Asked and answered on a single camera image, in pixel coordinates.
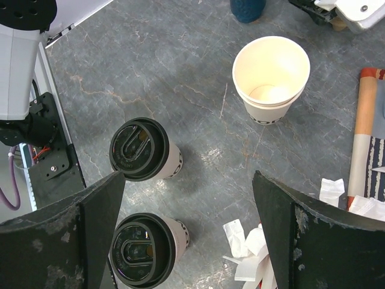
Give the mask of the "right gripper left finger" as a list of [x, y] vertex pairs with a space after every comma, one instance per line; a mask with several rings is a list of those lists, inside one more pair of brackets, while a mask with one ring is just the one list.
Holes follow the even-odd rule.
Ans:
[[1, 288], [99, 288], [125, 187], [114, 172], [1, 224]]

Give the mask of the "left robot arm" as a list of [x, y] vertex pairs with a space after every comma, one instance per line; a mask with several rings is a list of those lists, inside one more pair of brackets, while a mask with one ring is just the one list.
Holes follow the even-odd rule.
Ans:
[[[13, 147], [67, 146], [60, 120], [31, 108], [30, 92], [39, 53], [107, 5], [106, 1], [1, 2], [1, 141]], [[287, 105], [310, 76], [310, 59], [292, 40], [262, 37], [236, 56], [232, 78], [240, 94], [265, 107]]]

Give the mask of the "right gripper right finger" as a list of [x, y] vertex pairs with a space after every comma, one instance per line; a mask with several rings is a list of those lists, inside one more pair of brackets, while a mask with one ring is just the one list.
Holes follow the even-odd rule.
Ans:
[[254, 199], [279, 288], [384, 288], [384, 222], [256, 171]]

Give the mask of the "cardboard cup carrier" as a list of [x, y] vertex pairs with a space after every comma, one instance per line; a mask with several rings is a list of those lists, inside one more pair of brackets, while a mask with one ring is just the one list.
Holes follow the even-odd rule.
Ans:
[[347, 24], [340, 18], [340, 17], [335, 17], [330, 21], [332, 28], [339, 32], [347, 28]]

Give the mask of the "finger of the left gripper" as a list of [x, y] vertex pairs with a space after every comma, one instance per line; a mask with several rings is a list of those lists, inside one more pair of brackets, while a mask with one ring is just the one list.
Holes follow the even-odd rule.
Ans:
[[318, 7], [314, 0], [289, 0], [289, 3], [307, 13], [316, 24], [327, 24], [334, 19], [334, 9], [327, 11]]

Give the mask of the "single white paper cup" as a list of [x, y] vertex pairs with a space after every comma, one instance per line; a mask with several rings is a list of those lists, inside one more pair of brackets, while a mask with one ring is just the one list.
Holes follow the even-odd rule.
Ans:
[[176, 248], [175, 262], [178, 262], [182, 257], [182, 255], [187, 250], [187, 247], [189, 245], [189, 240], [190, 240], [189, 232], [185, 224], [179, 220], [166, 217], [165, 222], [170, 228], [170, 231], [174, 238], [175, 248]]

